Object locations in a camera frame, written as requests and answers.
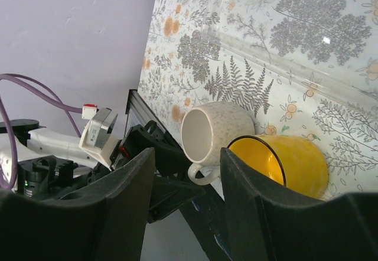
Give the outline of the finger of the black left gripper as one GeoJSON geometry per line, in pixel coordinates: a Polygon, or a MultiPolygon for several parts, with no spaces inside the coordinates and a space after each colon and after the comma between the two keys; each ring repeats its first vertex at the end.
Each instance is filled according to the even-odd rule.
{"type": "Polygon", "coordinates": [[[186,173],[191,165],[191,161],[169,133],[165,133],[163,138],[158,140],[154,149],[155,165],[163,177],[186,173]]]}
{"type": "Polygon", "coordinates": [[[205,194],[203,187],[189,182],[154,177],[149,202],[148,223],[163,220],[183,204],[205,194]]]}

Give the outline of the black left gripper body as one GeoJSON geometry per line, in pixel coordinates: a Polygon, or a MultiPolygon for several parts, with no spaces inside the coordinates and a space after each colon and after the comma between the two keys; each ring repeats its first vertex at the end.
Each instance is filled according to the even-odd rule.
{"type": "Polygon", "coordinates": [[[118,142],[110,156],[110,170],[114,171],[131,161],[146,148],[153,148],[158,143],[165,143],[165,133],[157,123],[150,120],[146,125],[135,125],[130,128],[126,136],[118,142]]]}

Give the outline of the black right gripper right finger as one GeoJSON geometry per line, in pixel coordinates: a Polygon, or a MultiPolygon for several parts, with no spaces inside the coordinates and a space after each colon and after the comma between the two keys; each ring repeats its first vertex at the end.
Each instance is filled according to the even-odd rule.
{"type": "Polygon", "coordinates": [[[220,152],[233,260],[376,260],[377,194],[307,197],[220,152]]]}

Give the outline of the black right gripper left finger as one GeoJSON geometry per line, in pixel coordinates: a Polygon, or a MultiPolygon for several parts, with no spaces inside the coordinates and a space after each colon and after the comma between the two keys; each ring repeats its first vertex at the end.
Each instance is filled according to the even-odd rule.
{"type": "Polygon", "coordinates": [[[1,191],[2,260],[139,260],[155,172],[146,148],[58,200],[1,191]]]}

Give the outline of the white speckled mug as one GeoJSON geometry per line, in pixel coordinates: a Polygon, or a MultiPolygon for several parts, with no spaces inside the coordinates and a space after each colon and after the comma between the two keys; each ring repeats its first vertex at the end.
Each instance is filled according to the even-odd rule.
{"type": "Polygon", "coordinates": [[[220,151],[236,138],[254,135],[251,115],[239,105],[210,102],[189,110],[181,124],[181,144],[191,161],[187,174],[197,185],[220,177],[220,151]]]}

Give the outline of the yellow mug black handle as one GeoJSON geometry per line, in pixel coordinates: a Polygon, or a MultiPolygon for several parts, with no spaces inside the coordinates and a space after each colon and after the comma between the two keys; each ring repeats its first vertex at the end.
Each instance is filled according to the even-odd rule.
{"type": "Polygon", "coordinates": [[[328,184],[325,156],[299,136],[245,135],[228,148],[245,164],[280,185],[312,198],[321,198],[328,184]]]}

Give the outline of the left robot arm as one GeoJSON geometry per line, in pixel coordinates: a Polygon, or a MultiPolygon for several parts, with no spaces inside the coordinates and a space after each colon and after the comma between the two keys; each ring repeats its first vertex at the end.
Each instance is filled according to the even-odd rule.
{"type": "Polygon", "coordinates": [[[77,137],[55,133],[37,120],[11,122],[17,146],[18,171],[14,190],[36,200],[61,198],[122,167],[146,148],[155,149],[155,175],[147,222],[160,221],[205,191],[185,180],[189,161],[172,137],[153,120],[135,125],[121,140],[108,168],[79,148],[77,137]]]}

